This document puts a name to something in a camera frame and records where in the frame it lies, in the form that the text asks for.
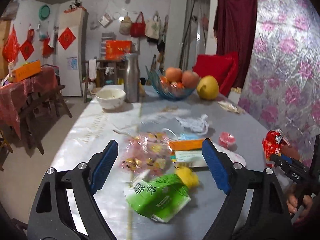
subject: pink container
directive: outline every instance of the pink container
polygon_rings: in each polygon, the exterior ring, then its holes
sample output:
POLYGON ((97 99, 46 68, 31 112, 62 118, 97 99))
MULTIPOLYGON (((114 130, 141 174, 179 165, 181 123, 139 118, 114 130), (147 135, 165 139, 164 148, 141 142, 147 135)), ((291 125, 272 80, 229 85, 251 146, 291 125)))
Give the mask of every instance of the pink container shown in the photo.
POLYGON ((225 148, 229 148, 236 143, 236 139, 232 134, 227 132, 222 132, 219 136, 219 145, 225 148))

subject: blue drawing on refrigerator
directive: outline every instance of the blue drawing on refrigerator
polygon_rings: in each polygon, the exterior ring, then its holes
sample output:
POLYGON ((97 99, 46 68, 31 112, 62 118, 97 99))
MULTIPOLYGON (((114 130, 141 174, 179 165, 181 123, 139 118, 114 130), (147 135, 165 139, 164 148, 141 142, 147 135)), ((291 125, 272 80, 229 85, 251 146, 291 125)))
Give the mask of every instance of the blue drawing on refrigerator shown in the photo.
POLYGON ((68 70, 78 70, 77 57, 68 57, 68 70))

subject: stainless steel bottle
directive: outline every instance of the stainless steel bottle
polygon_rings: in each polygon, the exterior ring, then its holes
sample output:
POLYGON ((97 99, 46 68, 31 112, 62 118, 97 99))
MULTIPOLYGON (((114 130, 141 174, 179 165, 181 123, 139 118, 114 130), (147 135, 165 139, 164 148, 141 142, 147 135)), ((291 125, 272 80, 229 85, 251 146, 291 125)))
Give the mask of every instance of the stainless steel bottle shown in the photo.
POLYGON ((128 103, 139 102, 140 69, 138 54, 128 53, 125 55, 124 91, 125 101, 128 103))

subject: wooden door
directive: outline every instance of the wooden door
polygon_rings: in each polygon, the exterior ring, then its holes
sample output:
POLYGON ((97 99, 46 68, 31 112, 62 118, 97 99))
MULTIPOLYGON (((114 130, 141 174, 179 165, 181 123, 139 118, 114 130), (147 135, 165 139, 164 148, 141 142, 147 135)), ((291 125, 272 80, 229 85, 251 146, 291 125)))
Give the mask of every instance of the wooden door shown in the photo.
POLYGON ((10 32, 11 21, 0 21, 0 79, 3 79, 8 74, 8 63, 2 56, 2 50, 10 32))

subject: blue face mask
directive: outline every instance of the blue face mask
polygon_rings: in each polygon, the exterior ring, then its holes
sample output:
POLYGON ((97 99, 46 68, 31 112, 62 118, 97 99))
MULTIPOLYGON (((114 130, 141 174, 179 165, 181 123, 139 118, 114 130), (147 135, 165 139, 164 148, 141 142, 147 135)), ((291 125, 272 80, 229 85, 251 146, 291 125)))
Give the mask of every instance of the blue face mask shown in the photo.
POLYGON ((185 140, 197 140, 199 139, 199 136, 193 133, 181 133, 178 137, 179 141, 185 141, 185 140))

